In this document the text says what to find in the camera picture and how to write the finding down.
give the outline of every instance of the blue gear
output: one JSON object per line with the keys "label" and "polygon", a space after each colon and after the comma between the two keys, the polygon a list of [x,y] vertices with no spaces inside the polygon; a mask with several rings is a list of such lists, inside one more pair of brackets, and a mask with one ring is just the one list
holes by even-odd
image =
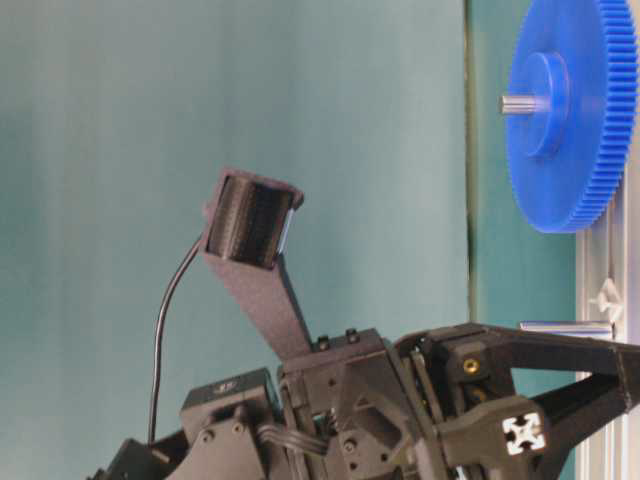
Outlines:
{"label": "blue gear", "polygon": [[506,120],[514,196],[542,232],[589,227],[624,171],[637,97],[626,0],[534,0],[514,54],[510,95],[536,112]]}

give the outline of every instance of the teal wall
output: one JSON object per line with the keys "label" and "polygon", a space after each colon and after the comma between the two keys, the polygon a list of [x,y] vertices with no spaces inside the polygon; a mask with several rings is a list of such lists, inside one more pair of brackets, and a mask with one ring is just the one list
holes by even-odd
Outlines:
{"label": "teal wall", "polygon": [[[464,322],[462,32],[461,2],[5,0],[0,477],[144,439],[158,302],[224,164],[306,191],[313,335]],[[159,434],[190,387],[276,365],[200,262],[168,322]]]}
{"label": "teal wall", "polygon": [[[575,237],[543,235],[511,193],[504,121],[511,57],[530,0],[467,0],[469,54],[469,218],[471,318],[517,327],[522,321],[575,319]],[[571,374],[516,373],[533,395],[574,381]],[[563,480],[574,478],[573,461]]]}

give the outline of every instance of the wire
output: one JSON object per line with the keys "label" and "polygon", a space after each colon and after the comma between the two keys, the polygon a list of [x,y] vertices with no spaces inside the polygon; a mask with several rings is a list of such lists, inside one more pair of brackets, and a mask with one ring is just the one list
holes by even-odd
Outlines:
{"label": "wire", "polygon": [[175,291],[180,279],[187,271],[191,262],[198,254],[198,247],[200,245],[200,236],[196,239],[193,246],[189,249],[185,257],[180,262],[178,269],[171,277],[169,285],[162,297],[162,304],[160,305],[160,311],[158,312],[158,318],[156,320],[155,340],[153,345],[153,383],[151,385],[151,401],[149,404],[149,431],[148,431],[148,443],[151,444],[156,439],[156,418],[158,416],[158,395],[160,393],[160,367],[162,363],[162,334],[164,333],[165,319],[167,318],[167,310],[171,303],[171,297]]}
{"label": "wire", "polygon": [[258,427],[257,434],[258,441],[261,443],[271,442],[290,450],[301,451],[321,457],[325,456],[329,449],[329,442],[327,440],[273,423],[267,423]]}

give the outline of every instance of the metal rod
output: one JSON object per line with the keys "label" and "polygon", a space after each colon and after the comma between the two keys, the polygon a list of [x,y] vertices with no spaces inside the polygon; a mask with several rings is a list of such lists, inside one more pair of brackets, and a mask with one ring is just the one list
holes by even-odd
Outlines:
{"label": "metal rod", "polygon": [[529,115],[536,111],[536,97],[533,95],[502,95],[500,113],[503,115]]}
{"label": "metal rod", "polygon": [[153,382],[151,385],[151,400],[149,404],[149,431],[148,431],[148,443],[151,444],[156,440],[156,418],[158,416],[158,395],[160,393],[160,367],[162,363],[162,334],[164,332],[165,319],[167,318],[167,310],[171,303],[171,297],[176,290],[180,279],[187,271],[189,265],[198,254],[198,247],[200,245],[200,236],[191,246],[185,257],[180,262],[178,269],[171,277],[171,281],[167,286],[162,297],[162,304],[160,305],[160,311],[158,312],[158,318],[156,320],[155,330],[155,343],[153,345]]}
{"label": "metal rod", "polygon": [[613,340],[613,325],[609,322],[523,322],[520,330]]}

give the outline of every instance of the mounting hole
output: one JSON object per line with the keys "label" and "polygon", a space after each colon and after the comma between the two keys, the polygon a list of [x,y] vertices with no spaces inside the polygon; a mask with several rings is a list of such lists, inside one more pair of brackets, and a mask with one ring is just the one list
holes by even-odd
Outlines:
{"label": "mounting hole", "polygon": [[475,358],[467,358],[462,364],[467,375],[475,375],[480,370],[480,362]]}

